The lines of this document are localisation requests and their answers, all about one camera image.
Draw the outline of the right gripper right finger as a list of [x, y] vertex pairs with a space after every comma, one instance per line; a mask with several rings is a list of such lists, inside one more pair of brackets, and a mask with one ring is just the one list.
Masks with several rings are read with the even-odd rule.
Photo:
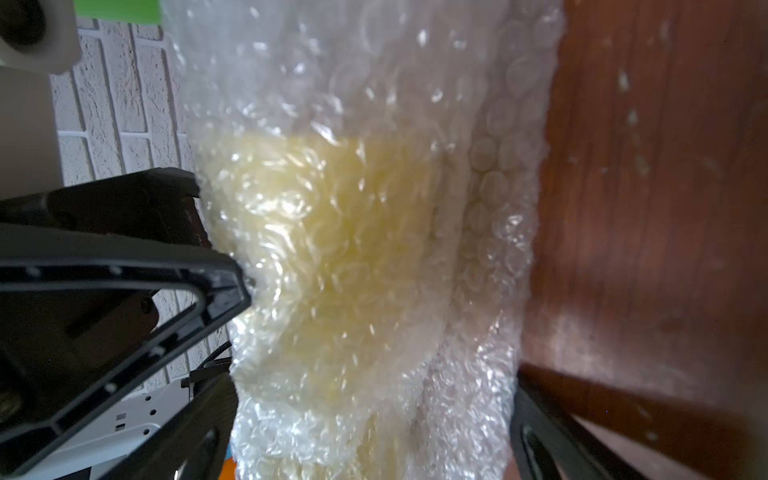
[[707, 479], [750, 476], [745, 418], [524, 364], [510, 443], [523, 479], [644, 479], [661, 458]]

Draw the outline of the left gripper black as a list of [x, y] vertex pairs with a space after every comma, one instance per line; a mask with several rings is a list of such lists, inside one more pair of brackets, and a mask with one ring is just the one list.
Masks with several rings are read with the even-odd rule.
[[3, 476], [250, 305], [238, 264], [203, 248], [198, 196], [158, 168], [2, 201]]

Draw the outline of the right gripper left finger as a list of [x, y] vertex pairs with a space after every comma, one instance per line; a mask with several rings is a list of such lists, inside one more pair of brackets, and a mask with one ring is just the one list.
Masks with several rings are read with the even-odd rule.
[[158, 432], [107, 472], [106, 479], [217, 479], [238, 406], [230, 376], [220, 375]]

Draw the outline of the yellow plastic wine glass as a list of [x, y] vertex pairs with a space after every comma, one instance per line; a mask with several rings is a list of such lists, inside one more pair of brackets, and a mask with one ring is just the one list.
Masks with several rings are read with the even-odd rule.
[[456, 234], [420, 138], [223, 136], [195, 156], [229, 326], [242, 479], [402, 479], [445, 327]]

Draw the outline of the bubble wrap sheet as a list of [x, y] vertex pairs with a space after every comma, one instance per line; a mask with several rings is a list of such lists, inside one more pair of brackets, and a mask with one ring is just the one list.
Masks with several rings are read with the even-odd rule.
[[165, 1], [241, 479], [500, 479], [560, 1]]

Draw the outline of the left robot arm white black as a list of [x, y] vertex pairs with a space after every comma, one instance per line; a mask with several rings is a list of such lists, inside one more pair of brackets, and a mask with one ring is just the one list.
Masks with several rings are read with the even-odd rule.
[[237, 395], [215, 350], [131, 392], [249, 305], [192, 174], [65, 186], [50, 78], [79, 57], [70, 1], [1, 5], [1, 475], [232, 477]]

